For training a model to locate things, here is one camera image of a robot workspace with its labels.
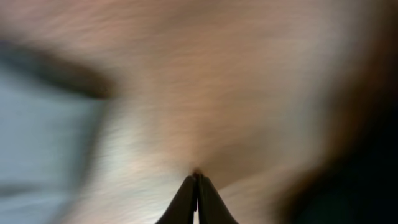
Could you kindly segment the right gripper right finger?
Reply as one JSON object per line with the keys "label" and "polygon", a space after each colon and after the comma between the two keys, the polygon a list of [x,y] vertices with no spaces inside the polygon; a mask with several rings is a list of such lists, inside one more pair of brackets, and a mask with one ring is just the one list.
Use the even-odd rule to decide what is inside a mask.
{"label": "right gripper right finger", "polygon": [[198,214],[200,224],[238,224],[211,180],[197,175]]}

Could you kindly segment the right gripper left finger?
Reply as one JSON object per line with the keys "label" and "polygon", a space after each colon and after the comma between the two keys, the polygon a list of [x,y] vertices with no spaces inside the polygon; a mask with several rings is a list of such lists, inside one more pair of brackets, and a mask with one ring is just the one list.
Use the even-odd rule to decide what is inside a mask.
{"label": "right gripper left finger", "polygon": [[171,203],[156,224],[193,224],[197,210],[197,182],[194,176],[185,178]]}

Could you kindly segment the grey shorts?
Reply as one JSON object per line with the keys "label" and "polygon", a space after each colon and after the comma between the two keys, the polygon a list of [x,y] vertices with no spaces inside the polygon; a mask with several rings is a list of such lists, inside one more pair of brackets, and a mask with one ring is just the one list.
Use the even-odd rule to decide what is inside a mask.
{"label": "grey shorts", "polygon": [[1,224],[59,223],[110,99],[102,74],[1,42]]}

